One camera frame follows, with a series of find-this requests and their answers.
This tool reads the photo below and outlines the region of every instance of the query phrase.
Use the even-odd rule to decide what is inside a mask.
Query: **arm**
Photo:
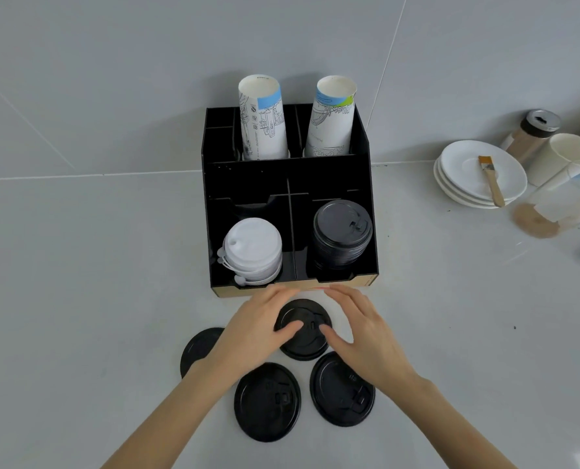
[[[231,318],[209,355],[195,362],[102,469],[169,469],[203,418],[244,374],[290,340],[303,323],[274,331],[279,310],[298,290],[270,285]]]
[[[516,469],[434,384],[416,373],[368,298],[339,284],[332,284],[325,293],[340,304],[353,331],[350,344],[322,324],[329,345],[359,376],[401,408],[450,469]]]

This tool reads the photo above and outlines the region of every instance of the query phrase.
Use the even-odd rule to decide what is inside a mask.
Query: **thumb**
[[[321,330],[331,348],[342,357],[342,360],[344,360],[344,357],[350,350],[351,345],[340,336],[338,336],[338,333],[330,328],[327,324],[321,324],[318,326],[318,329]]]
[[[297,331],[302,327],[303,321],[292,321],[291,323],[286,324],[286,327],[276,331],[275,334],[277,334],[279,339],[279,346],[284,345],[286,342],[292,339]]]

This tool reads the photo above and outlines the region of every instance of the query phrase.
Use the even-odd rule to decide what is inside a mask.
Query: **wooden brush handle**
[[[497,183],[497,172],[493,169],[484,169],[483,172],[485,173],[486,178],[488,178],[489,190],[492,192],[494,205],[497,207],[505,207],[505,199],[503,198],[503,193]]]

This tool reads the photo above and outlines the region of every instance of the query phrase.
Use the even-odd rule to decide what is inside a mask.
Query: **stack of black lids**
[[[190,339],[184,349],[184,353],[181,354],[181,362],[179,364],[181,378],[184,378],[195,361],[206,357],[210,353],[223,330],[223,328],[205,329]]]
[[[372,238],[372,220],[361,205],[336,199],[323,205],[312,227],[318,267],[344,269],[364,253]]]
[[[292,321],[302,321],[303,327],[292,339],[281,346],[281,351],[295,360],[313,360],[327,350],[327,339],[319,327],[331,326],[331,319],[324,307],[311,299],[294,299],[279,311],[275,330],[286,327]]]
[[[374,386],[357,375],[335,352],[312,369],[310,395],[318,413],[336,426],[359,425],[372,410]]]
[[[238,424],[256,441],[277,441],[292,430],[301,411],[301,390],[283,365],[266,362],[238,382],[234,412]]]

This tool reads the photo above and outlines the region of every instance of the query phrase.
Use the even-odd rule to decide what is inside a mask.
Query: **forearm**
[[[516,469],[446,401],[432,382],[415,376],[404,385],[393,383],[387,393],[450,469]]]
[[[208,411],[232,385],[216,366],[195,362],[184,379],[102,469],[170,469]]]

